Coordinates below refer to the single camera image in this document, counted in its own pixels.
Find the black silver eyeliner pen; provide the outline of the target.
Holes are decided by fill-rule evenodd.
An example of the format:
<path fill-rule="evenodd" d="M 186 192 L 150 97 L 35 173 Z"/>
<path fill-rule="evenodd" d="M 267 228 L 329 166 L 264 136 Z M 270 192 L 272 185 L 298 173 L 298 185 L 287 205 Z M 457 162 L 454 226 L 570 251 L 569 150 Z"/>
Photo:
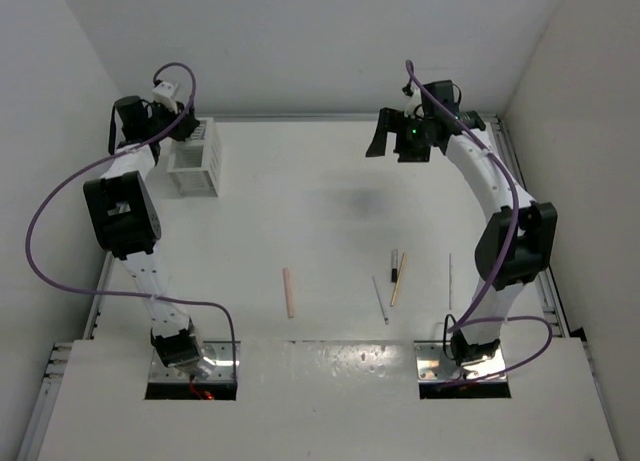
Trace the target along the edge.
<path fill-rule="evenodd" d="M 399 274 L 399 251 L 393 249 L 391 252 L 391 282 L 396 283 Z"/>

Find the thin white makeup stick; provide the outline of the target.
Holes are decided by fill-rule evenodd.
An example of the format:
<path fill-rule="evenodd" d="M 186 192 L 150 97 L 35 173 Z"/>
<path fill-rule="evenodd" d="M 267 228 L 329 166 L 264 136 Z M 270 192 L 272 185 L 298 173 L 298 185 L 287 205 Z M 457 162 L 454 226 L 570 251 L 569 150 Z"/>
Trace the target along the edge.
<path fill-rule="evenodd" d="M 453 254 L 448 255 L 448 310 L 453 309 Z"/>

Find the thin grey makeup pencil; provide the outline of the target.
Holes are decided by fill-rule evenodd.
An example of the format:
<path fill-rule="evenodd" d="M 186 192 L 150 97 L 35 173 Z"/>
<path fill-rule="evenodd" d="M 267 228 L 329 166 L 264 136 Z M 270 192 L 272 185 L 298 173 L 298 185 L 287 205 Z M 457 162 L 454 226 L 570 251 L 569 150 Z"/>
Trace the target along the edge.
<path fill-rule="evenodd" d="M 382 299 L 382 296 L 381 296 L 381 292 L 379 290 L 379 287 L 378 287 L 377 281 L 375 279 L 375 276 L 372 276 L 372 283 L 373 283 L 373 286 L 374 286 L 376 298 L 377 298 L 377 301 L 378 301 L 378 304 L 379 304 L 379 307 L 380 307 L 380 311 L 381 311 L 381 315 L 382 315 L 384 324 L 388 326 L 389 323 L 390 323 L 389 317 L 387 315 L 385 304 L 383 302 L 383 299 Z"/>

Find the pink makeup stick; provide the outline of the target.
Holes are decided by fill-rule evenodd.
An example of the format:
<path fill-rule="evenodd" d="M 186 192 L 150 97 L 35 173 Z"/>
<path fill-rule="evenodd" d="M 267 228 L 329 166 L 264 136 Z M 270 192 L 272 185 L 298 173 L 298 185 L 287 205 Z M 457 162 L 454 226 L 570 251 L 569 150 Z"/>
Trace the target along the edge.
<path fill-rule="evenodd" d="M 289 319 L 294 319 L 295 304 L 294 304 L 294 296 L 293 296 L 293 286 L 292 286 L 292 280 L 291 280 L 291 273 L 288 267 L 285 267 L 283 269 L 283 282 L 284 282 L 287 317 Z"/>

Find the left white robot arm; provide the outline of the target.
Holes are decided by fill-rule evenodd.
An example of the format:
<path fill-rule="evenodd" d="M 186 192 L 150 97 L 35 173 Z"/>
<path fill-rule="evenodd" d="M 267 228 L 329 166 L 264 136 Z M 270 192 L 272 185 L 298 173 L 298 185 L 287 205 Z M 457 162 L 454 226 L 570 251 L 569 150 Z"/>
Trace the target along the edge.
<path fill-rule="evenodd" d="M 193 321 L 177 304 L 163 299 L 168 276 L 160 267 L 161 223 L 145 180 L 157 166 L 157 134 L 187 140 L 199 126 L 173 95 L 155 94 L 151 102 L 136 95 L 117 100 L 111 111 L 108 152 L 118 157 L 100 178 L 87 181 L 83 192 L 99 245 L 120 260 L 133 279 L 151 318 L 151 344 L 167 368 L 189 372 L 202 357 Z"/>

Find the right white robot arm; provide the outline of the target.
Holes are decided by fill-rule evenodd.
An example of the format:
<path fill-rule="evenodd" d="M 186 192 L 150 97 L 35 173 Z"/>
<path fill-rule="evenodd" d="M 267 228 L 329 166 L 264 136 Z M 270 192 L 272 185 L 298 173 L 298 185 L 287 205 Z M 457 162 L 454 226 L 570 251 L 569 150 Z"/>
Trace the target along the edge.
<path fill-rule="evenodd" d="M 486 219 L 474 251 L 479 281 L 450 332 L 453 360 L 475 362 L 495 354 L 516 298 L 548 268 L 558 213 L 515 180 L 492 148 L 481 116 L 461 111 L 461 93 L 452 81 L 408 82 L 402 91 L 406 107 L 380 110 L 366 155 L 383 156 L 389 135 L 396 137 L 394 152 L 401 163 L 426 163 L 437 149 L 475 195 Z"/>

